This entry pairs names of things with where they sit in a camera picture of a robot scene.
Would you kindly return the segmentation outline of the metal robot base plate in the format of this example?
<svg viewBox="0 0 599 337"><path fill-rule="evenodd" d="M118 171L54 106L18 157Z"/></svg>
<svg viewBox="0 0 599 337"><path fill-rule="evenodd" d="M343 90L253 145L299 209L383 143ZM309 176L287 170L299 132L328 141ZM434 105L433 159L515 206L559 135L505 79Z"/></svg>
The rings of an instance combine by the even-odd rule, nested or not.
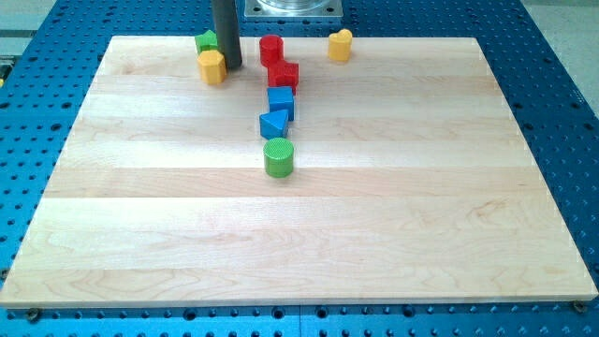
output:
<svg viewBox="0 0 599 337"><path fill-rule="evenodd" d="M341 18L342 0L245 0L246 18Z"/></svg>

